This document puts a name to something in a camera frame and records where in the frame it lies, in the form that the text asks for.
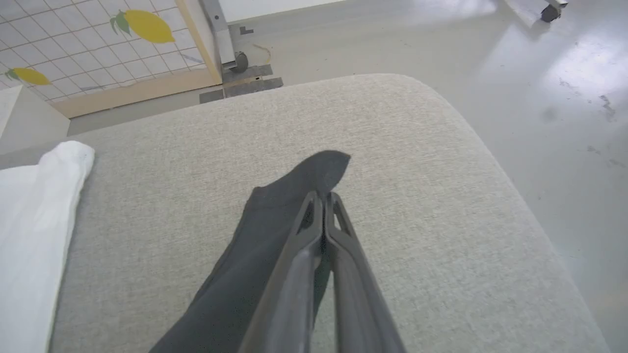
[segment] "grid pattern fabric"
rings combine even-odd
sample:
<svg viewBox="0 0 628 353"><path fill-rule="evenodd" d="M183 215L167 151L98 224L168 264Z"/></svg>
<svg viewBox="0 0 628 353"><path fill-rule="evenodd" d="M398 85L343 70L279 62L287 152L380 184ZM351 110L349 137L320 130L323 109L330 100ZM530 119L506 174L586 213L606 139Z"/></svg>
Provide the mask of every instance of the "grid pattern fabric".
<svg viewBox="0 0 628 353"><path fill-rule="evenodd" d="M133 22L129 10L145 16ZM134 31L146 33L142 19L154 22L145 12L167 24L168 42ZM126 27L125 19L115 20L120 16L129 20ZM0 89L23 84L43 100L60 102L203 68L175 0L0 1Z"/></svg>

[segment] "green leaf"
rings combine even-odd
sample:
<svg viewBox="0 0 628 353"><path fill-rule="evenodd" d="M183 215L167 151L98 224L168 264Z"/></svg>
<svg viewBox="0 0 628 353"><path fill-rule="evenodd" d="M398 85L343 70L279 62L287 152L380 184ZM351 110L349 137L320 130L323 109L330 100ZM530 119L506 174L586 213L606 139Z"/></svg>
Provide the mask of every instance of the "green leaf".
<svg viewBox="0 0 628 353"><path fill-rule="evenodd" d="M122 11L118 12L116 15L116 24L121 31L125 32L129 36L131 35L131 30L129 29L129 23L124 18L124 13Z"/></svg>
<svg viewBox="0 0 628 353"><path fill-rule="evenodd" d="M111 24L111 29L114 30L115 34L117 34L117 31L116 31L116 18L114 17L114 18L110 19L109 23Z"/></svg>
<svg viewBox="0 0 628 353"><path fill-rule="evenodd" d="M9 78L10 78L10 79L12 79L12 80L18 80L18 81L21 81L21 80L19 79L18 74L16 74L16 73L15 73L15 70L13 70L13 69L11 69L11 70L7 71L7 72L6 72L6 74L7 74L7 75L9 76Z"/></svg>

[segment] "wooden edge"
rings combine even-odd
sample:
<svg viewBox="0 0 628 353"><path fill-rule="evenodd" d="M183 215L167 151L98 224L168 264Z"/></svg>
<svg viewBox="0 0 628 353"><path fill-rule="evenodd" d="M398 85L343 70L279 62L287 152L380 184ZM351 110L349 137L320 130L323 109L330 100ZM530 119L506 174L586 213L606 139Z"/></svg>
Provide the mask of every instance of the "wooden edge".
<svg viewBox="0 0 628 353"><path fill-rule="evenodd" d="M113 107L163 97L188 90L217 85L208 70L192 70L176 73L136 84L108 89L103 92L81 95L63 102L52 103L56 110L67 118L103 111Z"/></svg>
<svg viewBox="0 0 628 353"><path fill-rule="evenodd" d="M205 46L205 43L200 37L197 24L196 22L194 22L194 19L192 19L192 15L190 14L190 9L188 7L186 0L175 0L175 3L179 7L179 12L181 12L181 16L183 16L183 20L185 21L185 24L188 26L188 30L190 30L192 39L194 40L194 43L196 43L197 48L200 51L201 56L203 57L203 60L205 60L205 64L210 74L212 75L212 78L214 79L214 81L216 81L216 84L218 85L221 84L222 76L220 72L218 72L218 70L216 69L216 64L212 60L212 56L208 52L207 47Z"/></svg>

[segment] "wooden frame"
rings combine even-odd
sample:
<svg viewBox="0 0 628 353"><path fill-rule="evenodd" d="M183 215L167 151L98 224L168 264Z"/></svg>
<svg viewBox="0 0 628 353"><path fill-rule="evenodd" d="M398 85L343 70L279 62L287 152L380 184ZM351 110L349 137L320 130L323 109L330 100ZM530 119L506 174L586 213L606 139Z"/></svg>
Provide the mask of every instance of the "wooden frame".
<svg viewBox="0 0 628 353"><path fill-rule="evenodd" d="M219 85L222 83L220 55L200 0L175 0L181 16L197 45L206 70L192 70L136 84L82 95L51 105L67 118L73 118L106 109L125 106L165 95Z"/></svg>

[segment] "lemon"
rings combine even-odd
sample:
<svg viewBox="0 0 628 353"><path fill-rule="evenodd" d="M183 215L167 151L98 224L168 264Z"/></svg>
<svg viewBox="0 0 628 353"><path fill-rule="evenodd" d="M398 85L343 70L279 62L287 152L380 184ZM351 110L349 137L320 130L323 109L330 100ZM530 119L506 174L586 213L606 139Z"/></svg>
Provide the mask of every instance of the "lemon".
<svg viewBox="0 0 628 353"><path fill-rule="evenodd" d="M4 73L10 79L22 80L33 85L50 85L48 77L43 73L33 70L32 68L14 67Z"/></svg>
<svg viewBox="0 0 628 353"><path fill-rule="evenodd" d="M152 43L168 43L175 41L170 27L159 16L142 10L129 10L124 19L138 36Z"/></svg>

